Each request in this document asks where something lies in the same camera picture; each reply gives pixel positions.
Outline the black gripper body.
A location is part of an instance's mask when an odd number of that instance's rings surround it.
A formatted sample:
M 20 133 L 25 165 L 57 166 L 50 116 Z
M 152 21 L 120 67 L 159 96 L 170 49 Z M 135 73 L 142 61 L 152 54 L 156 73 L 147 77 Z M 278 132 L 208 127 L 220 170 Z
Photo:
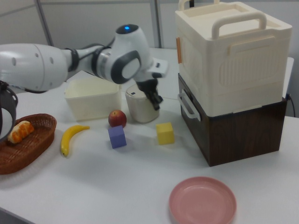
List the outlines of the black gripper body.
M 144 82 L 136 82 L 138 89 L 142 91 L 146 97 L 158 96 L 157 79 L 150 79 Z

